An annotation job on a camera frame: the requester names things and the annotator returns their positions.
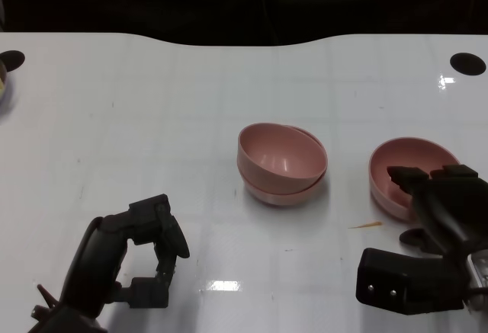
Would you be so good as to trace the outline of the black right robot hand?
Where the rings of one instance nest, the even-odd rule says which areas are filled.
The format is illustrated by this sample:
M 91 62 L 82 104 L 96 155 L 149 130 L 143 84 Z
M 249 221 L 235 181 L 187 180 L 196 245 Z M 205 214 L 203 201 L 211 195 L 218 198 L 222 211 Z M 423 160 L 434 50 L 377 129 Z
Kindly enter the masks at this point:
M 443 256 L 465 258 L 487 249 L 487 182 L 466 165 L 426 173 L 389 166 L 391 181 L 411 196 L 424 233 Z

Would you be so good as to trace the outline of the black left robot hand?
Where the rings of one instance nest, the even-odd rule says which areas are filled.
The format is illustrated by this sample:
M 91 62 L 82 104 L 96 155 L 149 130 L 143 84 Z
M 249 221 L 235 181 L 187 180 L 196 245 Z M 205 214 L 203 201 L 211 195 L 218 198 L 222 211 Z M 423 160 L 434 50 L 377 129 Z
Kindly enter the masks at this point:
M 158 260 L 154 277 L 117 281 L 127 243 L 151 244 Z M 72 260 L 60 301 L 94 319 L 108 303 L 131 309 L 165 309 L 178 258 L 189 258 L 183 231 L 165 194 L 129 205 L 127 211 L 91 221 Z

